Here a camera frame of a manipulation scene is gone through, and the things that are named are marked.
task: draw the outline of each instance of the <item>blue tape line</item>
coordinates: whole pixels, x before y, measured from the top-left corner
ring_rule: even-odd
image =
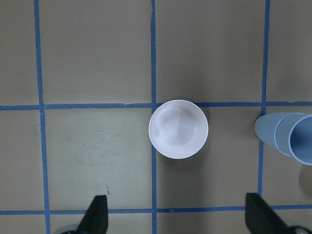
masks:
[[[312,101],[268,101],[267,106],[312,106]]]
[[[156,110],[156,19],[155,0],[152,0],[151,17],[151,64],[152,64],[152,114]],[[157,172],[156,149],[152,145],[152,234],[157,234]]]
[[[270,0],[266,0],[266,2],[265,2],[265,18],[264,18],[264,38],[263,38],[261,115],[264,115],[265,111],[266,111],[267,71],[268,71],[268,51],[269,51],[269,26],[270,26]]]
[[[40,20],[39,20],[39,0],[34,0],[35,13],[35,37],[36,37],[36,64],[37,64],[37,82],[38,82],[38,98],[40,109],[40,133],[41,133],[41,152],[42,152],[42,177],[43,177],[43,196],[44,196],[44,217],[45,232],[50,234],[50,207],[49,207],[49,189],[48,189],[48,169],[46,155],[46,139],[45,139],[45,115],[43,104],[43,85],[41,71],[41,42],[40,42]]]
[[[263,141],[259,140],[259,159],[258,159],[258,194],[262,196],[263,179]]]
[[[0,106],[0,111],[39,110],[39,105]]]
[[[86,210],[50,211],[51,215],[84,215]]]
[[[88,104],[45,104],[45,109],[83,109],[83,108],[151,108],[150,103],[88,103]]]
[[[225,207],[205,207],[205,208],[173,208],[157,209],[158,213],[198,213],[215,211],[244,211],[244,206],[225,206]]]
[[[266,112],[267,100],[267,71],[268,71],[268,50],[269,50],[269,26],[270,26],[270,0],[265,1],[264,38],[263,38],[263,66],[262,66],[262,95],[261,115]],[[263,142],[259,141],[258,159],[258,194],[262,196],[263,177]]]
[[[303,210],[312,209],[311,205],[281,205],[281,206],[271,206],[273,210]]]
[[[156,103],[158,108],[163,103]],[[261,102],[195,102],[198,107],[260,107]]]
[[[109,214],[150,214],[153,209],[118,209],[108,210]]]
[[[44,211],[0,211],[0,215],[44,215]]]
[[[156,108],[163,103],[156,103]],[[261,102],[196,102],[198,107],[260,107]],[[268,101],[266,106],[312,106],[312,101]],[[45,109],[83,109],[83,108],[151,108],[151,103],[79,103],[79,104],[45,104]],[[39,105],[0,106],[0,111],[39,110]]]
[[[108,210],[109,214],[150,214],[152,209],[116,209]],[[50,211],[51,215],[84,215],[86,210]]]

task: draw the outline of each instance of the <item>scuff mark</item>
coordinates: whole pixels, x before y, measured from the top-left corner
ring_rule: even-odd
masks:
[[[107,184],[105,185],[106,185],[107,195],[109,195],[108,185]]]

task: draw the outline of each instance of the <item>blue cup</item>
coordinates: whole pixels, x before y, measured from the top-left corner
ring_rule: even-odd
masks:
[[[292,115],[300,115],[301,113],[272,113],[261,116],[254,124],[254,132],[267,145],[286,154],[280,149],[276,142],[276,131],[283,119]]]
[[[282,152],[299,162],[312,165],[312,115],[291,115],[276,130],[276,143]]]
[[[312,115],[267,114],[257,119],[254,131],[264,143],[284,155],[312,165]]]

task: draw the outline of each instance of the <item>bowl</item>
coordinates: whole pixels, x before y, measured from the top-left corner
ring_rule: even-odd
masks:
[[[153,113],[149,136],[158,152],[182,159],[196,154],[208,136],[208,121],[202,110],[185,100],[162,104]]]

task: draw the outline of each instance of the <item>tile floor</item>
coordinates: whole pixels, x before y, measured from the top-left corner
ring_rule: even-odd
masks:
[[[59,234],[100,194],[110,234],[247,234],[246,192],[311,224],[312,167],[253,132],[264,113],[312,113],[311,11],[309,0],[2,1],[1,233]],[[184,160],[156,153],[147,131],[177,98],[210,125]]]

